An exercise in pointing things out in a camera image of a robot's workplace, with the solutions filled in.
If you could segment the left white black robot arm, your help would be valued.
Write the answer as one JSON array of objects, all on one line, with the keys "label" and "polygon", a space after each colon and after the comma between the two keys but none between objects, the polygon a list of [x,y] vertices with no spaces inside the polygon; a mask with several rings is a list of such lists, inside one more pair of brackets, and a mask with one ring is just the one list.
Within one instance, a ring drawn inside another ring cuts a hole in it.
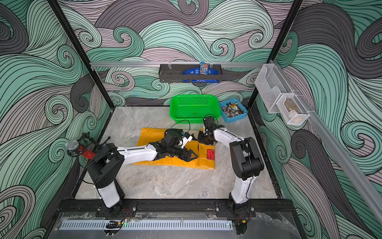
[{"label": "left white black robot arm", "polygon": [[110,209],[121,199],[115,180],[122,167],[142,161],[156,161],[167,156],[190,162],[197,159],[198,155],[187,149],[186,145],[195,139],[194,135],[188,132],[172,128],[165,131],[161,140],[144,146],[117,147],[108,143],[91,159],[87,172],[105,206]]}]

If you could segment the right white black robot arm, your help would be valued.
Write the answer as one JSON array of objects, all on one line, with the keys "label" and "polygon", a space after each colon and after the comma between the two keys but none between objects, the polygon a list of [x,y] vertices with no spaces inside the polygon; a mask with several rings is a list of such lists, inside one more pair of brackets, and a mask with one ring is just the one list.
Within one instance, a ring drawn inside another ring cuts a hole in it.
[{"label": "right white black robot arm", "polygon": [[246,203],[250,199],[250,190],[255,179],[264,170],[264,162],[257,140],[241,137],[225,127],[199,131],[198,141],[213,145],[221,143],[230,151],[232,169],[236,175],[230,198],[235,205]]}]

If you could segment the yellow printed pillowcase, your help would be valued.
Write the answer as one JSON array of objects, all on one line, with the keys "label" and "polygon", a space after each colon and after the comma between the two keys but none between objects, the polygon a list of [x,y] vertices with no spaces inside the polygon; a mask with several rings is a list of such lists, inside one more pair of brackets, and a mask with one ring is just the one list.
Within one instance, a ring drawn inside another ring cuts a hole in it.
[{"label": "yellow printed pillowcase", "polygon": [[[165,137],[164,128],[143,128],[141,130],[138,146],[145,146],[150,142],[157,142]],[[141,161],[137,162],[137,165],[151,165],[151,166],[178,166],[186,168],[196,169],[215,169],[215,146],[206,145],[198,142],[197,140],[191,140],[185,145],[187,152],[183,154],[180,149],[174,151],[173,154],[167,155],[164,158],[154,161]]]}]

